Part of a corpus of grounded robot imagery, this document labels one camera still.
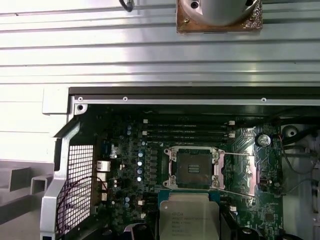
ventilation grille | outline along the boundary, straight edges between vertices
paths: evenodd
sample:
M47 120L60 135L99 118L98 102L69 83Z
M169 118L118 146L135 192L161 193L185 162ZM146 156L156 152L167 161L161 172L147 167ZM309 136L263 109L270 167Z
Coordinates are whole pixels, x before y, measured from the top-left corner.
M56 233L67 234L90 215L93 145L74 145L69 148L67 181L57 199Z

gray plastic part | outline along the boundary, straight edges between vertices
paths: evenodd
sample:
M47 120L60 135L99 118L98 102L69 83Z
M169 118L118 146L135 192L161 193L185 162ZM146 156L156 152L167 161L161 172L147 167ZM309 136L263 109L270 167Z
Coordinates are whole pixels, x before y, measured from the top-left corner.
M9 192L30 186L30 167L3 167L0 168L0 190Z
M47 191L49 184L53 178L52 174L35 176L31 179L30 195Z

